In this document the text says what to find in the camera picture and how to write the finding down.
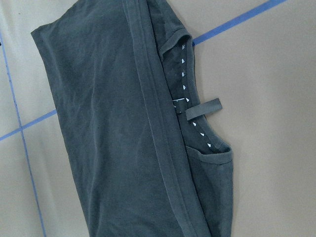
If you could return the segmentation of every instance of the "garment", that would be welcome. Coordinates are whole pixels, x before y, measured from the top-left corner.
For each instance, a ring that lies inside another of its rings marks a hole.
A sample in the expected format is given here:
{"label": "garment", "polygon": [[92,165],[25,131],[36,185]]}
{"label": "garment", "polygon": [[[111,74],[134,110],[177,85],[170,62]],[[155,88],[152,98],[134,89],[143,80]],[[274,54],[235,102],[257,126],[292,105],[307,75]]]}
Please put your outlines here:
{"label": "garment", "polygon": [[203,114],[221,105],[170,5],[79,0],[31,35],[90,237],[230,236],[232,149]]}

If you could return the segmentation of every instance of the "gray background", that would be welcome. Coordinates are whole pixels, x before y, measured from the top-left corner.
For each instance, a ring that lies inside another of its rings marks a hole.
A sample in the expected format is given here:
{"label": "gray background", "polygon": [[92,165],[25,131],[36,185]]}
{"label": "gray background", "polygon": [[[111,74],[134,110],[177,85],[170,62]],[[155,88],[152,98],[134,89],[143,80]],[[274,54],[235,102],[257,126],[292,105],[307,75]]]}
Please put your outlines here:
{"label": "gray background", "polygon": [[[168,2],[196,38],[265,1]],[[1,46],[1,237],[88,237],[30,35],[73,3],[0,1],[2,43],[28,152]],[[200,100],[219,97],[223,105],[206,117],[234,151],[233,237],[316,237],[315,12],[314,0],[286,0],[195,46]]]}

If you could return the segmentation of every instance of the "beige surface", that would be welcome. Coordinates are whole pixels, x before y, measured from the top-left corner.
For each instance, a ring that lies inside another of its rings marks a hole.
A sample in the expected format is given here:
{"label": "beige surface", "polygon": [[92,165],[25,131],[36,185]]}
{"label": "beige surface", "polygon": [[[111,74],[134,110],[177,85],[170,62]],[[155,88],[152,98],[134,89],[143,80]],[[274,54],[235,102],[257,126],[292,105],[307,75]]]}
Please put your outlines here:
{"label": "beige surface", "polygon": [[[75,0],[0,2],[0,31],[22,124],[52,110],[30,32]],[[197,37],[262,0],[169,0]],[[288,0],[195,47],[201,102],[234,151],[233,237],[316,237],[316,2]],[[18,121],[0,55],[0,137]],[[88,237],[53,115],[24,130],[48,237]],[[19,133],[0,141],[0,236],[43,236]]]}

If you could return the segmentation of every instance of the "blue line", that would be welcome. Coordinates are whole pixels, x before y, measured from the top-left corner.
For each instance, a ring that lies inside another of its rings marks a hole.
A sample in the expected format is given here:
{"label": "blue line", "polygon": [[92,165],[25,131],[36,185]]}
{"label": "blue line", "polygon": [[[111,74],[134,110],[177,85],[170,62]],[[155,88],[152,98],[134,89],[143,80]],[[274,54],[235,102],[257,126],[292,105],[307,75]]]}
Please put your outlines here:
{"label": "blue line", "polygon": [[20,129],[18,128],[18,129],[16,129],[16,130],[14,130],[14,131],[12,131],[12,132],[10,132],[10,133],[8,133],[8,134],[6,134],[6,135],[0,137],[0,141],[2,141],[2,140],[4,140],[5,138],[8,138],[8,137],[14,135],[15,133],[18,133],[19,131],[20,131]]}
{"label": "blue line", "polygon": [[22,141],[23,141],[23,145],[24,145],[25,158],[26,158],[26,161],[27,161],[27,164],[28,164],[29,173],[30,173],[30,176],[31,176],[31,181],[32,181],[33,192],[34,192],[34,195],[35,195],[36,204],[38,206],[40,224],[41,224],[41,227],[42,227],[42,230],[43,230],[44,237],[46,237],[46,231],[45,231],[45,227],[44,227],[44,222],[43,222],[43,218],[42,218],[41,211],[40,211],[39,199],[38,199],[38,195],[37,195],[37,192],[36,192],[32,171],[31,171],[29,154],[28,154],[28,150],[27,150],[27,147],[26,147],[26,142],[25,142],[24,133],[23,133],[23,129],[22,129],[22,123],[21,123],[20,114],[19,114],[19,109],[18,109],[18,106],[16,104],[16,99],[15,99],[15,94],[14,94],[13,84],[12,84],[12,79],[11,79],[11,73],[10,73],[10,70],[9,70],[9,65],[8,65],[8,61],[7,61],[7,58],[6,58],[6,54],[5,54],[4,42],[3,42],[3,39],[2,39],[1,32],[0,32],[0,42],[2,44],[2,52],[3,52],[3,56],[4,56],[6,72],[7,72],[8,78],[9,78],[9,83],[10,83],[11,93],[12,93],[12,97],[13,97],[13,102],[14,102],[16,114],[17,114],[18,121],[19,121],[19,127],[20,127],[19,130],[21,132]]}
{"label": "blue line", "polygon": [[244,14],[224,23],[223,25],[220,25],[216,28],[214,28],[213,30],[210,30],[209,32],[206,32],[204,33],[203,35],[195,38],[193,40],[193,46],[199,44],[199,43],[202,43],[216,35],[218,35],[219,33],[222,33],[223,31],[226,31],[228,30],[229,28],[232,28],[266,10],[269,10],[270,8],[284,2],[286,0],[270,0],[270,1],[267,1],[257,7],[255,7],[254,9],[251,9],[250,11],[248,12],[245,12]]}
{"label": "blue line", "polygon": [[51,111],[51,112],[49,112],[49,113],[47,113],[47,114],[35,119],[35,120],[33,120],[32,122],[29,122],[26,125],[22,126],[22,129],[24,130],[25,128],[33,126],[34,124],[37,124],[38,122],[40,122],[40,121],[42,121],[42,120],[44,120],[46,118],[49,118],[49,117],[51,117],[51,116],[53,116],[55,114],[57,114],[57,112],[56,112],[56,110],[53,110],[53,111]]}

